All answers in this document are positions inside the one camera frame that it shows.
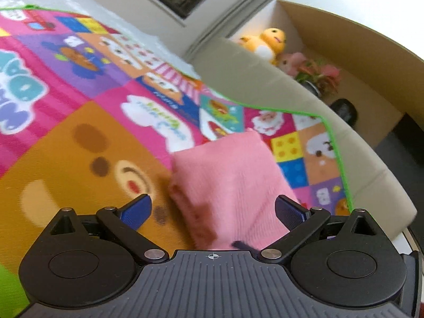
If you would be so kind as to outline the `beige sofa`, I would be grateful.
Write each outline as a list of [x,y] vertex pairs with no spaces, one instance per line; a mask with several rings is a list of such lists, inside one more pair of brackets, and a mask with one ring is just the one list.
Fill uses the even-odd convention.
[[414,220],[413,201],[370,145],[283,71],[225,38],[206,45],[191,64],[203,83],[236,102],[324,118],[341,155],[353,205],[368,210],[391,240]]

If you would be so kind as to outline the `black round object on shelf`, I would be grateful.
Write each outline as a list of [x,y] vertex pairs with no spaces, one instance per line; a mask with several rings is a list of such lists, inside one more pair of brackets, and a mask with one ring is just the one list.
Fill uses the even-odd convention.
[[343,119],[350,127],[355,127],[358,120],[358,111],[353,103],[345,98],[335,100],[330,106],[330,109]]

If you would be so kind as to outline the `colourful cartoon play mat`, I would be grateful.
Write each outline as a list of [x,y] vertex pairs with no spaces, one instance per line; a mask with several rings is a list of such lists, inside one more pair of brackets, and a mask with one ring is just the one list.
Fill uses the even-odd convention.
[[171,157],[247,129],[302,206],[348,212],[341,158],[317,114],[229,100],[92,16],[2,9],[1,316],[26,307],[19,264],[63,207],[92,214],[148,194],[142,234],[169,252],[190,248],[167,193]]

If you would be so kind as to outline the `pink ribbed knit sweater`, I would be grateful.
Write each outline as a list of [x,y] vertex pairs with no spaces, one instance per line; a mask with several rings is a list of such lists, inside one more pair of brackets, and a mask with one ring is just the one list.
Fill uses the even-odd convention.
[[288,233],[279,195],[296,198],[256,131],[229,134],[172,155],[169,193],[198,250],[261,250]]

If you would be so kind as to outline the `potted pink flowers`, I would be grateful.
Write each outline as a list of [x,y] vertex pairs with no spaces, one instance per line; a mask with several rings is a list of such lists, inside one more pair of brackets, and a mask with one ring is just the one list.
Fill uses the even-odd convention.
[[305,60],[298,67],[295,80],[298,83],[311,83],[321,95],[335,94],[338,93],[341,70],[334,65],[323,64],[321,61]]

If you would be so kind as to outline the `yellow duck plush toy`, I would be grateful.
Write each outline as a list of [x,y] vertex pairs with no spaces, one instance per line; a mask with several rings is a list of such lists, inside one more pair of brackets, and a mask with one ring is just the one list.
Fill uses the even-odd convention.
[[243,36],[239,44],[246,50],[254,53],[261,59],[276,66],[279,55],[286,46],[286,34],[281,29],[268,28],[259,36]]

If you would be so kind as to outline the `pink plush toy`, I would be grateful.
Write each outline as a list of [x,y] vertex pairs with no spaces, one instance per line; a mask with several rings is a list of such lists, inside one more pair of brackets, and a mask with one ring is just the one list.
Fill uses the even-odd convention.
[[281,56],[278,68],[291,78],[295,78],[299,73],[299,67],[307,60],[301,52],[287,53]]

